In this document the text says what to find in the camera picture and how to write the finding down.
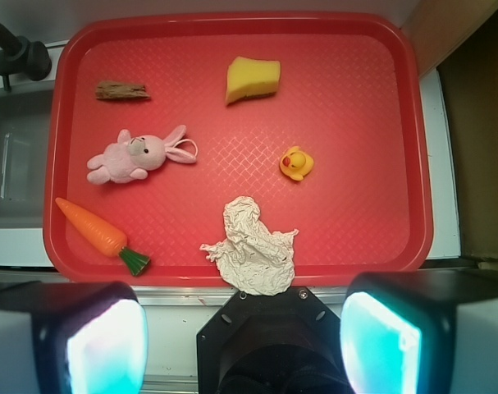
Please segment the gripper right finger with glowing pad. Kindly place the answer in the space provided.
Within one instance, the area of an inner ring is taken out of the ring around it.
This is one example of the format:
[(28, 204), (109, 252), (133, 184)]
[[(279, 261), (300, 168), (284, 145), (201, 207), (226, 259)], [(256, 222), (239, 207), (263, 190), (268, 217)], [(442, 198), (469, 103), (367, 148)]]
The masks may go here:
[(340, 347), (356, 393), (498, 393), (498, 272), (362, 273)]

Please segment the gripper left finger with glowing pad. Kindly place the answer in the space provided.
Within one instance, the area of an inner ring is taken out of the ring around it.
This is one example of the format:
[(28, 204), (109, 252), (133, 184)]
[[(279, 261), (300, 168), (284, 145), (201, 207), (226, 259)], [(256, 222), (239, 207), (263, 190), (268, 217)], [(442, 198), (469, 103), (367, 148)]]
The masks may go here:
[(144, 308), (121, 282), (0, 282), (0, 393), (138, 393)]

